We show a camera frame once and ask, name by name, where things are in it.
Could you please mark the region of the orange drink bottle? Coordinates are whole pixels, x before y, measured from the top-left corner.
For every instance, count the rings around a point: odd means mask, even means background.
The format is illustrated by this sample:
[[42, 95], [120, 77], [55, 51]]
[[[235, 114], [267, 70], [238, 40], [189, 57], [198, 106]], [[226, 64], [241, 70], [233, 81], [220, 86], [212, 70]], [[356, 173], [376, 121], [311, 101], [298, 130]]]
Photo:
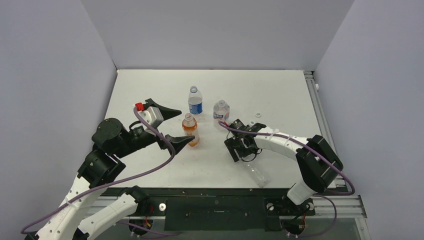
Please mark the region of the orange drink bottle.
[[194, 139], [188, 143], [190, 147], [195, 147], [199, 141], [200, 136], [198, 133], [198, 123], [197, 120], [191, 113], [186, 113], [184, 116], [184, 120], [182, 121], [182, 129], [186, 136], [192, 136]]

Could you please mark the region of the blue label water bottle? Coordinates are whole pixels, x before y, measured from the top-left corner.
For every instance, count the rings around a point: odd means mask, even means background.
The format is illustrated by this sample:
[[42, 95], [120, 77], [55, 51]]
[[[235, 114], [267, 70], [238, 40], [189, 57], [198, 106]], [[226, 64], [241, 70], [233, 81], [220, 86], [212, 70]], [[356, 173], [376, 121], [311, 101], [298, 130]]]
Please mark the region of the blue label water bottle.
[[188, 107], [192, 115], [199, 115], [203, 112], [203, 95], [195, 85], [190, 87]]

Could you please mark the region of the white blue label bottle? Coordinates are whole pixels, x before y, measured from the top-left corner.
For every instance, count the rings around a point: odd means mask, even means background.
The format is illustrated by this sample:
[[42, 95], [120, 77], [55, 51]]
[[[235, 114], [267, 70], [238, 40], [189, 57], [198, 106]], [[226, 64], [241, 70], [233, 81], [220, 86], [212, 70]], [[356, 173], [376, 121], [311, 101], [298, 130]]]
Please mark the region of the white blue label bottle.
[[230, 115], [229, 104], [221, 99], [213, 107], [213, 119], [216, 121], [226, 122]]

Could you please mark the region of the clear plastic bottle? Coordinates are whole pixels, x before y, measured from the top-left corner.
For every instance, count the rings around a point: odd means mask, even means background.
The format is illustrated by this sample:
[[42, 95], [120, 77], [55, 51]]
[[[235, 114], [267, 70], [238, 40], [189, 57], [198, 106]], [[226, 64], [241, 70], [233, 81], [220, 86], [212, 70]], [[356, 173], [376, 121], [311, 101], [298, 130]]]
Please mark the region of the clear plastic bottle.
[[264, 188], [269, 183], [269, 177], [264, 170], [257, 164], [252, 162], [246, 163], [250, 177], [255, 181], [259, 188]]

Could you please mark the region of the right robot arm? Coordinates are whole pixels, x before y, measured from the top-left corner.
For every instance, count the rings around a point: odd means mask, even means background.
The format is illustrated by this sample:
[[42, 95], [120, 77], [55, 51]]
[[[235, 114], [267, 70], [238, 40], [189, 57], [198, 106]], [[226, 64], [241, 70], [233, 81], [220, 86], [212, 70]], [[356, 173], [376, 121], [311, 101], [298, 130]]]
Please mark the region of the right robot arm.
[[230, 125], [223, 122], [219, 125], [232, 134], [224, 144], [235, 162], [257, 155], [260, 150], [272, 151], [297, 162], [301, 179], [282, 199], [282, 207], [289, 214], [296, 213], [314, 194], [324, 193], [344, 169], [337, 154], [321, 135], [298, 137], [262, 123], [245, 125], [238, 119]]

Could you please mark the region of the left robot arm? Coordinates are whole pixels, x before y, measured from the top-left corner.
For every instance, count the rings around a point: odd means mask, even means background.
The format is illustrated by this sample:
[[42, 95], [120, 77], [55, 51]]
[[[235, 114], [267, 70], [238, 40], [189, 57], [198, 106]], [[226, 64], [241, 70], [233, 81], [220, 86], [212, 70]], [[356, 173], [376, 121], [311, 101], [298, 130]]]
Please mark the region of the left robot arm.
[[153, 213], [149, 194], [133, 186], [110, 205], [88, 215], [97, 199], [119, 183], [117, 177], [125, 169], [123, 157], [158, 144], [173, 158], [192, 140], [190, 136], [173, 137], [158, 131], [162, 122], [179, 116], [180, 110], [147, 99], [134, 106], [134, 113], [138, 122], [132, 123], [129, 129], [116, 118], [107, 118], [97, 126], [92, 136], [92, 151], [79, 167], [61, 205], [42, 218], [44, 226], [39, 230], [22, 229], [27, 240], [93, 240], [127, 216]]

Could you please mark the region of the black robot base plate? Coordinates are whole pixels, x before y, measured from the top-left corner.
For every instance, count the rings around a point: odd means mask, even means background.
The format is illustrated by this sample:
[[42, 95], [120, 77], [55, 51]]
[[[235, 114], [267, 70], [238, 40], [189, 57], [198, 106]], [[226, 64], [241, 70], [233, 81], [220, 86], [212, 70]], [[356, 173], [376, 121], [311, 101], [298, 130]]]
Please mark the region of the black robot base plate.
[[163, 220], [166, 231], [279, 231], [315, 216], [311, 198], [291, 203], [286, 188], [144, 188], [149, 201], [132, 221]]

